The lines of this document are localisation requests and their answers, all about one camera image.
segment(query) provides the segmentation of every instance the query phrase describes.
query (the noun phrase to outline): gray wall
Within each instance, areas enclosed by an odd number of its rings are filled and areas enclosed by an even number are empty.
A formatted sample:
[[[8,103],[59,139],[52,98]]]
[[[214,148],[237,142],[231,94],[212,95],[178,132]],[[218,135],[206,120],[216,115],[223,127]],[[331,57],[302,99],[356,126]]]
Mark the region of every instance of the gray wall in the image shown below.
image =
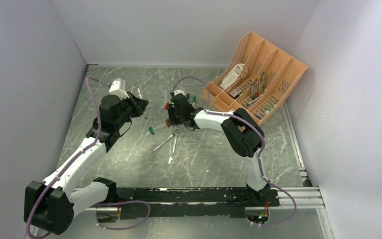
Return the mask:
[[[382,0],[322,0],[296,44],[288,100],[337,239],[382,238]]]
[[[24,237],[24,189],[55,169],[84,72],[50,0],[0,0],[0,238]]]
[[[54,0],[88,63],[226,66],[255,31],[289,51],[319,0]]]

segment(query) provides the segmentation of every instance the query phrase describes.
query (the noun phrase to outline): wooden organizer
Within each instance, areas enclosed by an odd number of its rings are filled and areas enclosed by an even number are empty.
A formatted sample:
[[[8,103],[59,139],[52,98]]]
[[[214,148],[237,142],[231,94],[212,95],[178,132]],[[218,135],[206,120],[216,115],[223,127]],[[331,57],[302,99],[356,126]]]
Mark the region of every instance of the wooden organizer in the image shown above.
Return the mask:
[[[222,80],[238,63],[245,64],[238,80],[225,90],[221,89],[219,85]],[[210,92],[209,103],[215,110],[223,112],[244,108],[254,121],[261,125],[282,106],[307,68],[305,64],[256,33],[250,32],[239,41],[225,72],[207,85]],[[247,106],[247,103],[251,101],[251,83],[263,72],[266,74],[264,95]],[[242,92],[234,100],[229,92],[236,87]],[[203,99],[207,101],[205,88],[203,88]]]

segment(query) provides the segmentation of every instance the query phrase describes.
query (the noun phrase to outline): green marker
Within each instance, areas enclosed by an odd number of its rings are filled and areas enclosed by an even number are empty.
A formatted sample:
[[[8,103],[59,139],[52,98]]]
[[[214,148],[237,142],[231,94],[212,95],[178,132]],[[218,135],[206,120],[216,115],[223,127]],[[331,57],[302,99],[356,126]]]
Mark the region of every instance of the green marker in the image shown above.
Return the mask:
[[[194,107],[196,100],[197,100],[197,96],[194,96],[193,99],[192,99],[192,107]]]

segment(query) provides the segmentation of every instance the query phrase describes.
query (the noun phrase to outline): floor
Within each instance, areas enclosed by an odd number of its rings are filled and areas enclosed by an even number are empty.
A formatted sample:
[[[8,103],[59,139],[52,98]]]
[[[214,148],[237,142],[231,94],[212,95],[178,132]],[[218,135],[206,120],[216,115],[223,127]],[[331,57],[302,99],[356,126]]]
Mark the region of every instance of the floor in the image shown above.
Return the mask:
[[[174,82],[184,76],[195,76],[206,83],[224,69],[207,68],[122,68],[91,66],[87,75],[106,82],[122,78],[126,89],[150,101],[148,119],[134,118],[131,129],[118,140],[108,154],[85,175],[78,187],[85,187],[97,177],[105,177],[118,187],[223,187],[245,186],[243,162],[230,147],[222,132],[211,129],[187,131],[183,126],[167,127],[164,105],[170,99]],[[108,89],[91,83],[97,103],[108,94]],[[178,89],[196,96],[196,107],[203,107],[202,84],[185,80]],[[92,126],[95,113],[85,84],[83,84],[72,121],[61,153],[60,166],[80,145]],[[148,128],[154,129],[155,135]],[[179,130],[178,145],[172,154],[171,140],[156,152],[152,150],[175,129]],[[278,186],[302,186],[299,165],[294,153],[291,133],[283,109],[277,110],[263,125],[266,148],[263,161],[268,178]]]

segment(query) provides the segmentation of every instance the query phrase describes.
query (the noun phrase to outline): purple cable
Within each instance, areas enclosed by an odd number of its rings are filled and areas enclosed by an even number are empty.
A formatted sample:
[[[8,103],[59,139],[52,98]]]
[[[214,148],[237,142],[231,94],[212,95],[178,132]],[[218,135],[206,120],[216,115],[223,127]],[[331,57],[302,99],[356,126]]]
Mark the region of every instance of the purple cable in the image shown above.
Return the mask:
[[[271,183],[271,182],[270,182],[269,180],[267,180],[267,178],[264,176],[263,168],[262,168],[262,165],[261,165],[261,159],[260,159],[260,157],[261,157],[261,152],[263,151],[264,147],[266,146],[266,141],[264,140],[264,137],[261,135],[261,133],[260,133],[254,126],[252,126],[248,121],[246,121],[245,119],[243,119],[243,118],[241,118],[241,117],[238,117],[238,116],[233,115],[233,114],[228,114],[228,113],[216,113],[216,112],[208,111],[208,110],[207,110],[207,107],[208,107],[208,104],[209,104],[209,102],[210,102],[210,91],[208,90],[208,87],[207,87],[206,83],[204,83],[201,79],[199,79],[199,78],[197,78],[197,77],[187,76],[187,77],[184,77],[184,78],[180,79],[180,80],[177,81],[177,82],[175,83],[175,85],[172,87],[172,92],[175,92],[175,88],[177,87],[177,85],[179,84],[179,82],[181,82],[181,81],[183,81],[183,80],[185,80],[185,79],[195,79],[195,80],[200,81],[200,82],[204,85],[204,87],[205,87],[205,89],[206,89],[206,91],[207,91],[207,95],[208,95],[208,96],[207,96],[207,103],[205,104],[205,106],[204,106],[204,108],[203,108],[203,109],[204,109],[204,112],[205,112],[206,114],[208,114],[208,115],[214,115],[214,116],[228,116],[228,117],[235,118],[235,119],[237,119],[237,120],[243,122],[243,123],[246,124],[247,126],[249,126],[252,130],[255,131],[255,133],[257,133],[257,135],[260,137],[261,142],[262,142],[262,146],[261,146],[261,148],[260,148],[260,150],[259,150],[259,153],[258,153],[258,155],[257,155],[257,159],[258,159],[257,162],[258,162],[258,166],[259,166],[259,169],[260,169],[260,173],[261,173],[262,179],[263,179],[267,184],[269,184],[271,187],[277,188],[277,189],[279,189],[281,192],[285,193],[285,194],[292,200],[292,202],[293,202],[293,212],[292,212],[292,214],[291,214],[289,217],[287,217],[287,218],[285,218],[285,219],[283,219],[283,220],[281,220],[281,221],[279,221],[279,222],[276,222],[276,223],[271,223],[271,224],[259,224],[259,225],[262,226],[262,227],[273,227],[273,226],[280,225],[280,224],[282,224],[282,223],[284,223],[284,222],[287,222],[288,220],[290,220],[291,218],[293,218],[293,217],[295,216],[295,214],[296,214],[296,202],[295,202],[295,199],[294,199],[294,198],[293,198],[293,197],[292,197],[286,190],[284,190],[283,188],[281,188],[281,187],[279,187],[279,186],[276,186],[275,184]]]
[[[147,211],[147,216],[141,220],[139,223],[135,224],[135,225],[132,225],[132,226],[129,226],[129,227],[125,227],[125,228],[109,228],[109,227],[105,227],[103,226],[102,224],[100,224],[98,222],[98,218],[97,218],[97,213],[96,213],[96,223],[97,223],[97,226],[103,228],[103,229],[107,229],[107,230],[114,230],[114,231],[122,231],[122,230],[128,230],[128,229],[132,229],[132,228],[136,228],[138,227],[139,225],[143,224],[147,219],[149,219],[150,217],[150,205],[147,203],[147,202],[144,202],[144,201],[140,201],[140,200],[133,200],[133,201],[128,201],[128,202],[121,202],[121,203],[97,203],[97,204],[94,204],[94,207],[101,207],[101,206],[119,206],[119,205],[125,205],[125,204],[130,204],[130,203],[141,203],[141,204],[144,204],[147,206],[148,208],[148,211]]]
[[[96,136],[95,140],[94,140],[91,144],[87,145],[87,146],[84,148],[84,151],[87,151],[89,148],[93,147],[93,146],[97,143],[97,141],[98,141],[98,139],[99,139],[99,137],[100,137],[100,133],[101,133],[101,120],[100,120],[100,114],[99,114],[99,111],[98,111],[98,107],[97,107],[96,99],[95,99],[95,97],[94,97],[94,95],[93,95],[92,89],[90,88],[90,79],[92,79],[92,80],[94,80],[94,81],[97,81],[97,82],[99,82],[99,83],[102,83],[103,85],[106,85],[106,86],[108,85],[107,83],[105,83],[105,82],[103,82],[103,81],[101,81],[101,80],[98,80],[98,79],[96,79],[96,78],[93,78],[93,77],[86,77],[86,85],[87,85],[87,89],[88,89],[89,94],[90,94],[90,96],[91,96],[91,98],[92,98],[93,106],[94,106],[94,108],[95,108],[95,112],[96,112],[96,114],[97,114],[98,131],[97,131],[97,136]],[[81,154],[82,154],[81,151],[79,151],[78,153],[76,153],[76,154],[74,155],[74,157],[73,157],[73,158],[72,158],[72,159],[65,165],[65,167],[63,167],[63,168],[61,169],[61,172],[59,172],[59,173],[57,174],[57,177],[61,177],[61,176],[67,171],[67,169],[68,169],[68,168],[75,162],[75,160],[76,160]],[[36,237],[36,236],[34,236],[33,234],[31,234],[30,226],[31,226],[31,221],[33,220],[34,213],[35,213],[36,210],[37,210],[37,207],[39,206],[40,202],[42,201],[43,197],[45,196],[45,194],[46,194],[46,192],[49,190],[49,188],[52,187],[53,184],[55,184],[56,180],[57,180],[57,178],[56,178],[56,176],[55,176],[55,178],[54,178],[52,181],[50,181],[50,183],[45,187],[45,189],[43,190],[43,192],[40,194],[40,196],[37,198],[36,202],[34,203],[33,208],[31,209],[30,214],[28,215],[28,218],[27,218],[27,225],[26,225],[26,232],[27,232],[27,236],[30,237],[30,238],[32,238],[32,239],[43,239],[43,238],[47,237],[48,235],[50,235],[50,232],[48,232],[47,234],[45,234],[45,235],[43,235],[43,236],[41,236],[41,237]]]

